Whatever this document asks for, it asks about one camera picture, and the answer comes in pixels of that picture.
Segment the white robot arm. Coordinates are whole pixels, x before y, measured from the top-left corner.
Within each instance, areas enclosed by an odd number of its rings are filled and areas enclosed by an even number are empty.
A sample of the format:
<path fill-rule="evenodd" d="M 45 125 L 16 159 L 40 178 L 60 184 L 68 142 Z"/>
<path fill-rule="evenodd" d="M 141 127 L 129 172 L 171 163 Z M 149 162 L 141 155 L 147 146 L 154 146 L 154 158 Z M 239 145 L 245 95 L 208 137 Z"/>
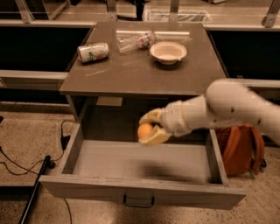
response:
<path fill-rule="evenodd" d="M 161 144 L 193 130 L 216 130 L 242 123 L 258 128 L 280 144 L 280 106 L 265 100 L 240 80 L 215 80 L 203 95 L 155 108 L 139 123 L 155 125 L 150 134 L 138 139 L 143 145 Z"/>

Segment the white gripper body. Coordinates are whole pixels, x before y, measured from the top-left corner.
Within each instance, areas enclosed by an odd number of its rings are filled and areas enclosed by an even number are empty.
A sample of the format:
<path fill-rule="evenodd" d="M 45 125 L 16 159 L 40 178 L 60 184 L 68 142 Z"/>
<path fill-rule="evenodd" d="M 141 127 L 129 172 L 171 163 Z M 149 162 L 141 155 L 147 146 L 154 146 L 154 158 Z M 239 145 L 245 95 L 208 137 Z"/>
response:
<path fill-rule="evenodd" d="M 161 126 L 172 136 L 182 137 L 192 132 L 183 114 L 183 102 L 175 101 L 162 108 Z"/>

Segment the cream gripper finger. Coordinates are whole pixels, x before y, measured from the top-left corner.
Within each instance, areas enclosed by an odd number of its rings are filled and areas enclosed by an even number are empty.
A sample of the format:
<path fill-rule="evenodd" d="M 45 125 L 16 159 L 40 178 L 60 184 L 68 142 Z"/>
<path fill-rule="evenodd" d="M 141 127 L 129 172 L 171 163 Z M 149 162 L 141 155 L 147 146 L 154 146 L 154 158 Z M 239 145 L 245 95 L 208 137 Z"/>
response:
<path fill-rule="evenodd" d="M 138 142 L 142 145 L 152 146 L 166 142 L 170 136 L 163 128 L 155 125 L 152 132 L 146 137 L 138 138 Z"/>
<path fill-rule="evenodd" d="M 140 118 L 139 123 L 140 124 L 143 124 L 143 123 L 160 124 L 162 122 L 162 114 L 163 114 L 163 110 L 161 108 L 155 108 L 155 109 L 147 112 L 145 115 L 143 115 Z"/>

